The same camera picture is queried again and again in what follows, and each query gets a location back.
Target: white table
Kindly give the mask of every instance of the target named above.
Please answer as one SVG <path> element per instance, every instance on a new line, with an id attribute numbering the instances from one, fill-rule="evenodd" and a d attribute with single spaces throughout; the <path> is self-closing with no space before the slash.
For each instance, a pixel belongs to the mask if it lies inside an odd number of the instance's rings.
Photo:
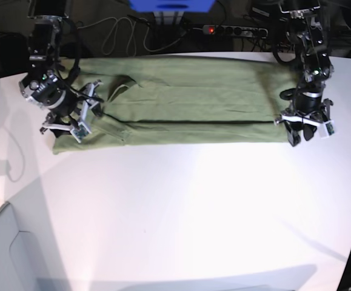
<path id="1" fill-rule="evenodd" d="M 336 290 L 351 248 L 351 59 L 332 62 L 324 97 L 335 103 L 338 134 L 294 149 L 156 145 L 53 156 L 38 132 L 46 112 L 19 94 L 22 75 L 0 79 L 0 198 L 38 237 L 48 280 L 73 291 Z"/>

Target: power strip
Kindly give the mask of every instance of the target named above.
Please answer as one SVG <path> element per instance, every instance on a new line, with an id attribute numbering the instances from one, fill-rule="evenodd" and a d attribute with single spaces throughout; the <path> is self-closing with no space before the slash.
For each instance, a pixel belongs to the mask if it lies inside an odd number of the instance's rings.
<path id="1" fill-rule="evenodd" d="M 259 38 L 266 39 L 268 30 L 266 28 L 255 28 L 246 26 L 232 25 L 204 25 L 202 32 L 205 35 L 225 35 L 239 38 Z"/>

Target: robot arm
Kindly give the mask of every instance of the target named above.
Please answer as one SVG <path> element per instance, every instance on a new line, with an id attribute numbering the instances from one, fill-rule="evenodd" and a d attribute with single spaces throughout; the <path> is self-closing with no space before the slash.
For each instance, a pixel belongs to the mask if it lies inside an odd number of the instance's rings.
<path id="1" fill-rule="evenodd" d="M 77 142 L 91 133 L 85 122 L 88 110 L 101 115 L 95 93 L 100 81 L 87 84 L 80 91 L 72 88 L 79 75 L 81 43 L 75 24 L 69 20 L 67 0 L 34 0 L 30 4 L 29 17 L 35 20 L 35 27 L 28 39 L 30 68 L 27 76 L 19 83 L 23 97 L 50 113 L 43 123 L 41 133 L 47 129 L 56 134 L 70 133 Z M 66 22 L 76 35 L 76 59 L 67 78 L 62 78 L 59 70 L 59 45 L 62 36 L 62 23 Z"/>
<path id="2" fill-rule="evenodd" d="M 281 112 L 275 124 L 285 125 L 289 143 L 296 146 L 301 141 L 302 131 L 306 141 L 312 139 L 316 131 L 322 137 L 335 132 L 330 119 L 333 102 L 322 100 L 326 80 L 331 77 L 333 66 L 319 21 L 318 0 L 281 0 L 279 5 L 283 13 L 290 15 L 287 37 L 295 45 L 296 57 L 288 64 L 300 71 L 300 77 L 296 88 L 281 92 L 280 97 L 290 101 L 290 105 Z M 19 85 L 28 102 L 50 110 L 41 128 L 42 133 L 47 129 L 56 130 L 57 135 L 61 132 L 70 133 L 77 142 L 81 142 L 91 133 L 85 122 L 88 110 L 101 116 L 99 103 L 102 100 L 95 93 L 101 82 L 89 83 L 80 91 L 72 88 L 79 74 L 81 45 L 78 31 L 69 20 L 69 7 L 70 0 L 32 0 L 29 17 L 35 20 L 35 28 L 28 45 L 31 67 Z M 59 73 L 63 22 L 74 31 L 77 43 L 75 63 L 66 79 Z M 279 63 L 287 64 L 279 58 L 276 49 L 273 49 L 273 54 Z"/>
<path id="3" fill-rule="evenodd" d="M 295 45 L 295 60 L 289 65 L 300 72 L 300 77 L 296 88 L 281 92 L 280 98 L 290 101 L 290 105 L 281 112 L 275 124 L 285 125 L 289 143 L 294 147 L 301 141 L 301 131 L 306 141 L 312 139 L 316 131 L 323 138 L 335 133 L 334 122 L 330 119 L 333 102 L 322 100 L 333 65 L 319 21 L 318 0 L 286 0 L 280 7 L 283 13 L 290 14 L 287 37 Z M 274 56 L 280 64 L 285 64 L 277 51 Z"/>

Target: green cloth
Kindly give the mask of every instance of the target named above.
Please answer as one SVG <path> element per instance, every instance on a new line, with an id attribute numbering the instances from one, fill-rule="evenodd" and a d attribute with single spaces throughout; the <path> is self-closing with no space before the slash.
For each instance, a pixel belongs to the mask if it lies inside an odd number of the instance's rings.
<path id="1" fill-rule="evenodd" d="M 72 60 L 65 60 L 70 67 Z M 100 79 L 104 116 L 88 115 L 93 134 L 70 135 L 53 151 L 143 144 L 286 142 L 273 120 L 288 106 L 279 93 L 295 74 L 272 63 L 160 56 L 83 59 L 74 87 Z"/>

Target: blue object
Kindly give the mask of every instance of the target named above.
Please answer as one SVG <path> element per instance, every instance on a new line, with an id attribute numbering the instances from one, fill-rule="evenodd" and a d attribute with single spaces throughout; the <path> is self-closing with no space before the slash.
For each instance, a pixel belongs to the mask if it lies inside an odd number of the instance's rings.
<path id="1" fill-rule="evenodd" d="M 137 12 L 185 11 L 208 12 L 215 0 L 130 0 Z"/>

